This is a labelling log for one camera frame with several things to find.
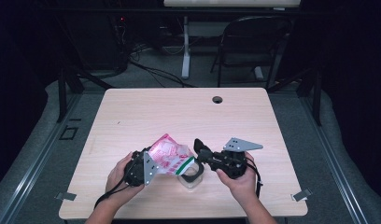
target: forearm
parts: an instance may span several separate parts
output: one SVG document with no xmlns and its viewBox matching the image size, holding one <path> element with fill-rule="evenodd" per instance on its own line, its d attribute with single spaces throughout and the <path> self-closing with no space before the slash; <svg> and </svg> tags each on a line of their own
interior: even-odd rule
<svg viewBox="0 0 381 224">
<path fill-rule="evenodd" d="M 111 223 L 118 209 L 109 200 L 104 200 L 97 205 L 88 220 L 86 220 L 86 224 Z"/>
<path fill-rule="evenodd" d="M 246 212 L 250 224 L 276 223 L 256 195 L 240 205 Z"/>
</svg>

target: chair leg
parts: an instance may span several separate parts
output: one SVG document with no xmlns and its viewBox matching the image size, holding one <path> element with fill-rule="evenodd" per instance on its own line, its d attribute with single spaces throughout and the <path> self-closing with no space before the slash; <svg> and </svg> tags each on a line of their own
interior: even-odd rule
<svg viewBox="0 0 381 224">
<path fill-rule="evenodd" d="M 219 62 L 219 65 L 218 65 L 218 88 L 220 87 L 220 75 L 221 75 L 221 71 L 222 71 L 222 65 Z"/>
<path fill-rule="evenodd" d="M 211 66 L 211 69 L 210 69 L 210 73 L 212 73 L 213 72 L 213 70 L 214 70 L 214 67 L 215 67 L 215 65 L 216 65 L 216 63 L 217 63 L 217 58 L 218 58 L 218 54 L 216 55 L 216 58 L 214 59 L 214 62 L 213 62 L 213 65 Z"/>
<path fill-rule="evenodd" d="M 269 83 L 270 83 L 270 79 L 272 78 L 272 73 L 273 73 L 273 67 L 275 66 L 275 64 L 271 64 L 270 65 L 270 68 L 269 68 L 269 74 L 267 75 L 267 80 L 266 80 L 266 85 L 265 85 L 265 89 L 269 89 Z"/>
</svg>

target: human hand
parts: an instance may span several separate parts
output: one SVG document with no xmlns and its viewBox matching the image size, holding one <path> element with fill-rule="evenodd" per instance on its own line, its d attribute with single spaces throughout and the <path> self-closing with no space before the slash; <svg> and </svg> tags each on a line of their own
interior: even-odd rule
<svg viewBox="0 0 381 224">
<path fill-rule="evenodd" d="M 254 158 L 248 152 L 246 152 L 246 157 L 254 161 Z M 220 181 L 229 188 L 232 196 L 241 206 L 245 206 L 251 198 L 256 198 L 256 174 L 250 167 L 247 167 L 246 172 L 236 179 L 229 178 L 220 169 L 217 170 L 217 175 Z"/>
<path fill-rule="evenodd" d="M 124 168 L 132 159 L 133 152 L 130 152 L 125 158 L 118 161 L 115 168 L 111 171 L 106 181 L 106 192 L 112 190 L 124 177 Z M 115 208 L 119 209 L 129 202 L 138 192 L 144 188 L 144 185 L 138 187 L 130 187 L 126 183 L 122 183 L 116 190 L 124 189 L 109 196 L 106 201 Z"/>
<path fill-rule="evenodd" d="M 119 182 L 122 182 L 124 177 L 124 167 L 132 159 L 133 153 L 130 152 L 125 158 L 121 159 L 111 171 L 106 181 L 106 192 L 111 191 Z M 129 202 L 139 191 L 144 188 L 144 185 L 138 187 L 129 187 L 126 183 L 121 183 L 116 193 L 110 194 L 108 198 L 97 204 L 86 224 L 102 224 L 111 223 L 116 212 L 127 202 Z"/>
</svg>

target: white stand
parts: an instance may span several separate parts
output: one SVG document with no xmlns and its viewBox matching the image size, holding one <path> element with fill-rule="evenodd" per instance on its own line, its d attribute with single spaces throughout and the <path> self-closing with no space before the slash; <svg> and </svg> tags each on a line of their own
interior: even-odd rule
<svg viewBox="0 0 381 224">
<path fill-rule="evenodd" d="M 262 70 L 261 70 L 261 68 L 259 66 L 255 67 L 254 74 L 255 74 L 255 78 L 258 81 L 263 81 L 263 72 L 262 72 Z"/>
<path fill-rule="evenodd" d="M 182 78 L 188 79 L 190 77 L 190 40 L 188 33 L 188 17 L 184 17 L 184 62 L 182 63 Z"/>
</svg>

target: hole in table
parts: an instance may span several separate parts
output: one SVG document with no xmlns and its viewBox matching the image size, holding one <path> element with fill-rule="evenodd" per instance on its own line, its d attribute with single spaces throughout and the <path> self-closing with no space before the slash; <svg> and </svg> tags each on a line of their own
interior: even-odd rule
<svg viewBox="0 0 381 224">
<path fill-rule="evenodd" d="M 220 97 L 220 96 L 214 96 L 213 97 L 213 102 L 214 103 L 216 103 L 216 104 L 220 104 L 220 103 L 222 103 L 222 97 Z"/>
</svg>

